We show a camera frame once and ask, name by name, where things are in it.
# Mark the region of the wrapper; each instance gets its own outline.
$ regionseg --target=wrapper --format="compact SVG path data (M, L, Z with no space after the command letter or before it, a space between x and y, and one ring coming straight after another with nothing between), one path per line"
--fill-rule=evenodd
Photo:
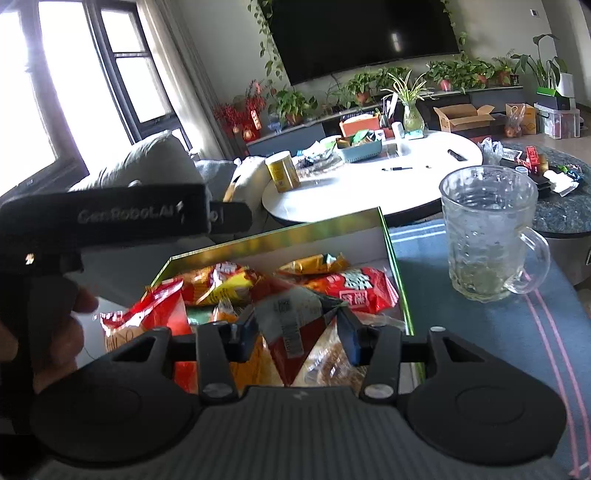
M127 312L101 313L107 352L155 327L168 327L173 335L191 333L181 289L181 279L162 284L149 292ZM174 381L189 393L197 391L197 364L176 362Z

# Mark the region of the red decoration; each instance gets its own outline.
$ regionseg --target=red decoration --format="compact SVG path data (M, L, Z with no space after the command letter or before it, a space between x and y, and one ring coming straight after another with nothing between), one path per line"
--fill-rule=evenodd
M214 109L213 116L220 122L229 137L242 131L242 138L245 141L260 138L261 134L258 131L262 128L262 125L259 114L267 105L261 93L261 84L253 80L245 92L244 104L246 109L243 112L239 112L236 107L227 103Z

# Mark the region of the dark round table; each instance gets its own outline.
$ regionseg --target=dark round table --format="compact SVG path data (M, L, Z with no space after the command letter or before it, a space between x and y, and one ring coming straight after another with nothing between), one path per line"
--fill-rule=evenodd
M503 140L503 146L522 150L527 137ZM574 164L581 167L583 180L565 197L551 193L538 200L533 228L546 238L552 256L569 281L576 285L591 276L591 167L583 160L553 148L535 146L551 165Z

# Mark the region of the black marker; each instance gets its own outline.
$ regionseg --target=black marker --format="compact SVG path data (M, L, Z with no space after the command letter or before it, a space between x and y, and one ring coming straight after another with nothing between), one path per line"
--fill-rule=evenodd
M455 153L453 150L447 150L447 153L449 153L457 161L468 161L466 157L462 157L459 153Z

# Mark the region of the tv screen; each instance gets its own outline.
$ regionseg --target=tv screen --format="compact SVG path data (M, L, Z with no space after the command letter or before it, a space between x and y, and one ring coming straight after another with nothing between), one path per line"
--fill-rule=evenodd
M270 27L295 84L365 65L458 53L443 9L441 0L273 0Z

